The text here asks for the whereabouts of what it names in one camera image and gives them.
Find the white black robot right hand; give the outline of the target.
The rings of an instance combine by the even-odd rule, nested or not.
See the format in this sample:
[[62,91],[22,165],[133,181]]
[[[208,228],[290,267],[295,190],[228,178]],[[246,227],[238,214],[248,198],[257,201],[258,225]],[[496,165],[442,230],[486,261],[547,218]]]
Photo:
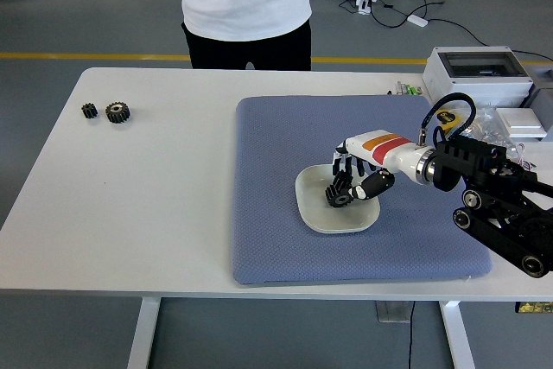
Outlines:
[[432,148],[385,130],[349,137],[334,151],[334,180],[326,190],[332,207],[370,200],[391,188],[397,172],[425,184],[423,166]]

